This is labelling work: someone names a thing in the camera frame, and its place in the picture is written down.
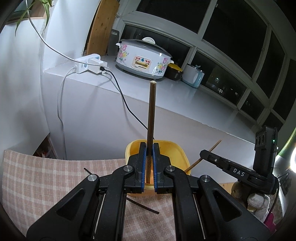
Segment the plug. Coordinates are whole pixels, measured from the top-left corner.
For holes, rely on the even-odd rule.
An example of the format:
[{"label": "plug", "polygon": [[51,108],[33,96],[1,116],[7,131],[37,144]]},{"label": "plug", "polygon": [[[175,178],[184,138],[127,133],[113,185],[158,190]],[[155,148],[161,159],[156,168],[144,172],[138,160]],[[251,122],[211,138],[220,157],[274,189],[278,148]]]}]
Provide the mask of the plug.
[{"label": "plug", "polygon": [[96,59],[100,60],[101,56],[99,54],[93,53],[93,54],[90,54],[90,55],[83,56],[83,57],[75,59],[75,60],[78,60],[80,62],[85,62],[85,64],[76,63],[76,65],[77,65],[76,73],[80,74],[80,73],[82,73],[84,71],[87,71],[89,69],[89,65],[88,65],[89,60],[92,59],[92,58],[96,58]]},{"label": "plug", "polygon": [[108,64],[107,62],[102,61],[100,59],[92,58],[92,59],[89,60],[89,63],[99,65],[99,66],[89,65],[89,70],[91,72],[94,72],[96,74],[98,74],[98,73],[102,73],[102,74],[106,73],[105,68],[104,68],[104,70],[102,70],[101,67],[107,67],[107,64]]}]

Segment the lid handle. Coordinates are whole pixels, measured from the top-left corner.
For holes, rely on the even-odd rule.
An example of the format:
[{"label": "lid handle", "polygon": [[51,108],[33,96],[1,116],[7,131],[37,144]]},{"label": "lid handle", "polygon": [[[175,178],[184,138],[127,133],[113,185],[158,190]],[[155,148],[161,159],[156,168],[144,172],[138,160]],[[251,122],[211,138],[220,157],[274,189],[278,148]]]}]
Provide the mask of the lid handle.
[{"label": "lid handle", "polygon": [[151,37],[145,37],[145,38],[143,38],[142,40],[145,41],[145,42],[148,42],[148,43],[155,44],[154,39],[151,38]]}]

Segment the yellow plastic bin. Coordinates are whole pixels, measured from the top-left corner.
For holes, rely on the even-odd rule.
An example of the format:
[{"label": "yellow plastic bin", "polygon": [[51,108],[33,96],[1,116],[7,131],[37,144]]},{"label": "yellow plastic bin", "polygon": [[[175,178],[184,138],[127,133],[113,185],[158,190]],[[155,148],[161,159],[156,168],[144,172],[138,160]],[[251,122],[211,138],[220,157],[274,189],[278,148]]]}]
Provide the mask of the yellow plastic bin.
[{"label": "yellow plastic bin", "polygon": [[[140,143],[145,142],[147,140],[135,140],[127,145],[126,147],[126,163],[128,163],[128,159],[130,156],[139,153]],[[173,166],[182,169],[183,171],[190,167],[190,163],[185,155],[183,149],[174,142],[164,141],[164,140],[153,140],[153,143],[159,144],[159,149],[161,155],[168,156],[170,158],[170,162]],[[145,183],[144,187],[145,195],[153,195],[156,194],[154,192],[153,183]]]}]

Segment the plaid tablecloth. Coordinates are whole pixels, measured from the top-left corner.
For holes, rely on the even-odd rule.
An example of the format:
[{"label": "plaid tablecloth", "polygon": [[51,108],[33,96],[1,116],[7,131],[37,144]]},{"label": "plaid tablecloth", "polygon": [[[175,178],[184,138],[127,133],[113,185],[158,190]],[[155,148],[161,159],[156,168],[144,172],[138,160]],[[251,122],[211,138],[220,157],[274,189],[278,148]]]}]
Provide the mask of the plaid tablecloth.
[{"label": "plaid tablecloth", "polygon": [[[3,207],[17,228],[26,235],[28,228],[39,217],[88,175],[84,167],[104,176],[124,164],[125,159],[64,161],[6,150],[3,159]],[[154,214],[127,201],[124,240],[176,239],[170,194],[132,199],[160,213]]]}]

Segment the silver bolt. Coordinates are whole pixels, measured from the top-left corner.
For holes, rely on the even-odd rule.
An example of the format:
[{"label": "silver bolt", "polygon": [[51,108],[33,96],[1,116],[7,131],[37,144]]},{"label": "silver bolt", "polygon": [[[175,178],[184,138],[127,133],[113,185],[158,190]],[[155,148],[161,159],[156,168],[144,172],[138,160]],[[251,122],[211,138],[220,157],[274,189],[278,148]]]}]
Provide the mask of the silver bolt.
[{"label": "silver bolt", "polygon": [[200,179],[205,182],[205,183],[208,183],[210,180],[211,180],[211,177],[208,176],[208,175],[203,175],[200,177]]},{"label": "silver bolt", "polygon": [[87,179],[90,181],[90,182],[94,182],[96,180],[96,175],[95,174],[91,174],[87,177]]},{"label": "silver bolt", "polygon": [[126,166],[123,167],[123,169],[124,169],[126,172],[130,172],[130,171],[133,169],[133,167],[130,166],[130,165],[126,165]]},{"label": "silver bolt", "polygon": [[170,165],[170,166],[167,166],[167,167],[166,167],[166,170],[167,170],[168,172],[173,172],[174,170],[176,170],[176,168],[175,168],[174,166]]}]

